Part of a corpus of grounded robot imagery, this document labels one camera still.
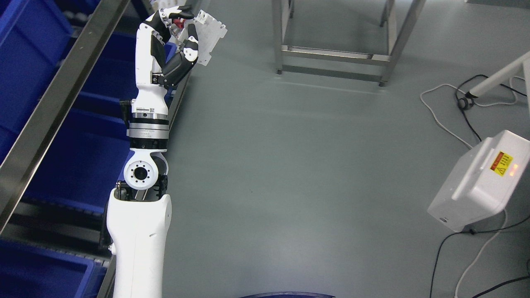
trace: gray floor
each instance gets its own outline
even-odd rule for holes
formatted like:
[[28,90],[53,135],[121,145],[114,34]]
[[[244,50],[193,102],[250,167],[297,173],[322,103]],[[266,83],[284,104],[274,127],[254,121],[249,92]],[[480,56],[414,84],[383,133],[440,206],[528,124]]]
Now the gray floor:
[[[336,34],[335,47],[353,40],[357,51],[384,46],[365,43],[356,31],[361,26],[381,35],[384,1],[326,2],[335,7],[331,15],[346,17],[326,17],[323,3],[298,1],[293,39],[312,43],[300,45],[318,46],[320,39],[323,47]],[[401,19],[408,3],[397,1]],[[227,25],[228,34],[208,67],[193,70],[166,155],[173,221],[164,297],[273,291],[428,297],[436,250],[450,230],[426,210],[466,147],[436,126],[418,95],[492,74],[527,52],[530,11],[427,1],[385,88],[276,75],[269,1],[211,2],[207,11]],[[322,25],[304,32],[304,22],[315,20]],[[335,25],[338,31],[330,33]],[[452,94],[445,87],[426,99],[447,127],[476,144]],[[498,89],[485,100],[496,99],[511,100],[511,94]],[[483,137],[509,129],[530,138],[525,102],[474,108],[469,119]],[[508,205],[510,222],[528,214],[529,190],[526,175]],[[496,216],[477,227],[501,222]],[[525,224],[520,232],[501,234],[469,272],[460,297],[525,275],[529,229]],[[447,242],[434,297],[453,296],[488,237],[458,235]],[[488,297],[529,296],[525,281]]]

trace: metal shelf rail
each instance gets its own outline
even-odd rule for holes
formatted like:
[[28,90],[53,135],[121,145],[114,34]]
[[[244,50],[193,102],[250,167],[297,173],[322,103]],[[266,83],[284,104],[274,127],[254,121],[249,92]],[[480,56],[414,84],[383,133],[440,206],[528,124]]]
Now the metal shelf rail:
[[[345,77],[356,80],[379,82],[379,86],[383,87],[392,75],[398,60],[401,57],[403,48],[407,44],[407,40],[409,39],[412,29],[414,29],[414,25],[418,20],[423,5],[425,4],[425,0],[412,1],[400,33],[397,35],[398,30],[394,2],[395,0],[387,0],[385,8],[383,9],[380,26],[384,27],[385,23],[387,23],[387,54],[378,55],[331,49],[306,48],[284,44],[289,19],[293,17],[294,0],[272,0],[272,26],[276,72],[282,74],[285,70],[325,76]],[[284,65],[285,56],[377,65],[384,66],[384,70],[381,75],[369,75]]]

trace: red component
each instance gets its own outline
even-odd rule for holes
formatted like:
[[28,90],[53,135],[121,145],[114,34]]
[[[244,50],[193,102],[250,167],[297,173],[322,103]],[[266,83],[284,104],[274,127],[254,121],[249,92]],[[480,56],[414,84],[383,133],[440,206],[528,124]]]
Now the red component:
[[177,27],[179,27],[180,29],[183,29],[184,28],[184,22],[186,20],[185,19],[174,19],[173,20],[173,24],[175,24]]

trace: white device box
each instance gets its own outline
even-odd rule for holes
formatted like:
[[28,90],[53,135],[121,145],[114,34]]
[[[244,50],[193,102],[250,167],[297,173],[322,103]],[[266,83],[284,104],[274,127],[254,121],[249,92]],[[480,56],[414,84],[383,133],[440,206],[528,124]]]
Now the white device box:
[[463,155],[427,212],[449,229],[501,212],[530,159],[530,142],[503,130]]

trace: yellow warning label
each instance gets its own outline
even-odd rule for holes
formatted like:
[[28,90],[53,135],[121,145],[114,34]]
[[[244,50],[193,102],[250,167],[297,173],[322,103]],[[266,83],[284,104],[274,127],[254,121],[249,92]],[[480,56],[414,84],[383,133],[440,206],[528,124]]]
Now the yellow warning label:
[[493,172],[504,176],[506,170],[508,170],[508,167],[510,167],[510,163],[512,160],[514,160],[513,157],[501,151],[497,155],[497,158],[495,158],[495,161],[491,165],[490,169]]

